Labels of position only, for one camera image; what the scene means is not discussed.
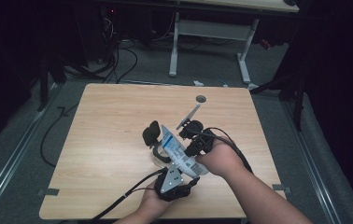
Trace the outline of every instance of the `desk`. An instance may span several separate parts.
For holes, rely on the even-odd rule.
[[[177,3],[198,3],[223,7],[244,7],[257,10],[273,10],[279,12],[298,12],[299,8],[289,6],[283,0],[177,0]],[[204,37],[215,37],[232,40],[244,41],[241,53],[237,54],[237,60],[240,66],[241,76],[245,83],[250,83],[247,70],[246,57],[252,38],[258,26],[259,19],[254,19],[250,25],[225,24],[207,21],[180,20],[179,13],[176,13],[174,28],[174,46],[171,53],[169,76],[177,75],[177,57],[178,57],[178,37],[179,35],[198,35]]]
[[[258,178],[269,186],[280,184],[247,89],[89,84],[49,183],[49,189],[59,190],[58,195],[45,196],[40,216],[95,217],[144,176],[160,169],[152,161],[142,132],[157,120],[177,134],[177,125],[195,107],[195,97],[199,94],[207,101],[193,119],[200,120],[205,127],[223,129],[246,155]],[[143,190],[133,193],[104,218],[130,214],[139,205],[142,194]],[[176,201],[163,216],[200,217],[245,217],[245,214],[226,182],[208,174],[191,189],[189,197]]]

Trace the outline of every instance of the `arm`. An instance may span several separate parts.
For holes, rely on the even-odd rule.
[[[149,224],[156,218],[162,216],[167,208],[173,203],[159,199],[157,193],[153,190],[154,182],[149,184],[147,188],[148,189],[145,190],[139,207],[127,217],[115,222],[116,224]]]
[[[291,203],[249,172],[225,143],[215,140],[212,151],[197,156],[212,174],[223,177],[252,223],[311,223]]]

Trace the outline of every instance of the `wire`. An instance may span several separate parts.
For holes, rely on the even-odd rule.
[[[78,63],[75,63],[75,62],[72,62],[72,61],[68,61],[68,60],[66,60],[63,56],[61,56],[61,55],[59,55],[59,54],[54,53],[54,54],[52,54],[52,57],[53,57],[56,61],[58,61],[59,63],[61,63],[63,66],[68,65],[68,66],[72,67],[73,69],[75,69],[76,71],[78,71],[78,72],[79,72],[81,75],[83,75],[84,77],[89,77],[89,78],[93,78],[93,79],[103,79],[103,77],[97,76],[97,74],[96,74],[95,72],[92,72],[92,71],[87,70],[87,69],[84,68],[83,66],[80,66],[80,64],[78,64]],[[107,65],[109,65],[109,64],[112,64],[112,60],[111,60],[111,59],[109,59]]]
[[[151,188],[141,188],[141,189],[135,189],[135,190],[133,190],[133,192],[136,192],[136,191],[139,191],[139,190],[142,190],[142,189],[151,189]]]
[[[220,128],[214,128],[214,127],[209,127],[209,128],[207,128],[207,129],[209,129],[209,130],[218,130],[218,131],[222,132],[222,133],[225,134],[226,137],[229,138],[229,140],[237,147],[237,145],[236,145],[235,142],[232,140],[232,138],[231,138],[225,131],[223,131],[222,129],[220,129]]]
[[[59,222],[58,224],[64,224],[64,223],[66,223],[68,221],[71,221],[71,220],[63,220],[63,221]]]
[[[159,38],[156,38],[156,39],[152,39],[153,42],[155,42],[156,40],[163,40],[163,39],[167,39],[167,38],[169,38],[169,37],[171,37],[171,36],[174,36],[174,35],[169,35],[169,36],[167,36],[167,35],[170,33],[171,28],[173,27],[173,21],[174,21],[175,15],[176,15],[176,13],[174,12],[174,13],[173,13],[173,17],[171,18],[171,21],[170,21],[170,25],[168,26],[168,29],[167,29],[167,31],[164,33],[164,35],[162,35],[162,37],[159,37]]]
[[[203,39],[203,42],[205,42],[206,44],[211,44],[211,45],[216,45],[216,46],[228,45],[228,44],[232,44],[233,42],[235,42],[235,40],[228,39],[222,43],[217,43],[215,41],[211,41],[210,39],[214,39],[214,38],[205,38],[205,39]]]
[[[109,28],[110,25],[112,25],[112,30],[111,30],[111,36],[110,36],[110,39],[112,38],[112,35],[113,35],[113,23],[110,19],[108,18],[104,18],[105,21],[109,22],[109,24],[107,25],[107,27],[105,28],[105,31],[107,31],[107,29]]]
[[[54,125],[63,117],[65,117],[71,110],[75,109],[78,106],[78,103],[73,105],[71,108],[69,108],[68,110],[66,110],[64,113],[62,113],[60,115],[60,117],[58,117],[56,120],[54,120],[51,125],[48,127],[48,129],[45,132],[45,135],[43,135],[42,138],[42,142],[40,143],[40,157],[42,158],[43,162],[46,163],[49,166],[55,167],[55,164],[53,164],[52,162],[48,161],[48,159],[46,159],[45,154],[44,154],[44,144],[45,144],[45,140],[46,137],[48,136],[49,132],[51,131],[51,129],[54,127]]]
[[[213,77],[213,78],[216,79],[217,81],[221,82],[223,84],[223,86],[228,86],[228,84],[225,81],[223,81],[222,79],[217,78],[217,77]]]
[[[133,47],[135,47],[135,40],[133,39],[125,39],[125,40],[121,40],[120,43],[122,42],[133,42],[133,44],[129,47],[126,47],[126,48],[119,48],[119,49],[132,49]]]
[[[115,65],[113,66],[113,69],[106,75],[106,77],[103,80],[103,83],[106,83],[106,82],[109,83],[110,80],[112,79],[113,75],[115,75],[116,80],[118,80],[118,75],[116,74],[116,68],[119,65],[119,57],[120,57],[119,56],[119,48],[116,49],[116,53],[117,53],[117,59],[116,59]]]
[[[144,183],[147,179],[153,177],[154,175],[159,175],[159,174],[163,173],[166,170],[167,170],[167,168],[162,168],[161,170],[158,170],[156,172],[153,172],[150,175],[145,176],[141,181],[139,181],[136,185],[134,185],[132,188],[130,188],[124,195],[122,195],[114,203],[112,203],[106,210],[104,210],[102,213],[98,214],[96,217],[92,218],[91,220],[89,220],[87,222],[84,222],[84,224],[93,224],[93,223],[95,223],[98,219],[100,219],[101,217],[103,217],[104,215],[109,213],[111,210],[113,210],[116,206],[118,206],[119,203],[121,203],[124,199],[126,199],[130,194],[132,194],[133,192],[135,192],[137,190],[141,190],[141,189],[136,189],[136,188],[139,185],[141,185],[142,183]]]
[[[166,38],[162,39],[162,40],[156,40],[156,41],[152,41],[153,44],[157,45],[157,46],[160,46],[160,47],[169,47],[171,45],[173,45],[173,41],[167,41],[166,44],[160,44],[159,42],[160,41],[164,41],[164,40],[167,40],[168,38],[172,37],[172,35],[170,36],[167,36]]]
[[[125,72],[123,75],[121,75],[117,79],[116,84],[119,84],[121,79],[124,78],[129,72],[131,72],[135,68],[136,64],[138,63],[138,56],[132,50],[130,50],[130,49],[124,49],[124,50],[127,50],[127,51],[131,52],[135,56],[135,63],[127,72]]]
[[[90,77],[90,78],[94,78],[94,79],[101,79],[101,77],[94,76],[94,75],[105,72],[106,70],[108,70],[113,65],[113,62],[115,62],[115,57],[112,55],[112,56],[110,56],[106,65],[104,67],[97,69],[97,70],[90,71],[87,68],[81,66],[79,68],[78,72],[71,71],[66,67],[64,67],[64,71],[65,71],[65,73],[67,73],[69,75],[73,75],[73,76],[84,76],[84,77]]]
[[[194,50],[194,49],[198,49],[198,48],[201,46],[201,44],[202,44],[202,38],[201,38],[201,37],[197,37],[197,36],[195,36],[195,37],[186,37],[185,39],[187,39],[187,40],[194,40],[194,39],[197,39],[197,42],[198,42],[198,43],[197,43],[196,46],[191,47],[191,48],[184,48],[184,47],[182,47],[181,44],[178,44],[178,47],[179,47],[179,48],[185,49],[185,50]]]

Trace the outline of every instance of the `person's left hand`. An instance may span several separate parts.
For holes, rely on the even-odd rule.
[[[144,196],[142,196],[141,204],[139,204],[136,213],[140,216],[145,216],[151,219],[151,221],[162,216],[168,207],[174,202],[167,202],[161,200],[157,195],[154,188],[154,182],[147,186],[148,189],[145,190]]]
[[[147,186],[144,196],[142,196],[141,204],[139,207],[131,213],[129,216],[118,220],[117,224],[147,224],[156,218],[161,217],[167,208],[174,202],[163,201],[159,198],[156,191],[154,191],[154,182]]]

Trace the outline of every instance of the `wooden table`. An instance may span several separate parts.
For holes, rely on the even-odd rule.
[[[224,130],[246,155],[257,177],[269,186],[280,184],[248,90],[89,84],[49,183],[49,189],[59,190],[58,195],[45,196],[40,216],[44,219],[95,217],[144,176],[159,170],[142,132],[157,120],[177,134],[177,125],[195,107],[195,97],[199,94],[207,101],[193,119],[205,127]],[[133,193],[104,218],[130,214],[139,205],[142,194],[143,190]],[[163,217],[245,216],[225,181],[208,174],[192,188],[189,197],[177,200]]]

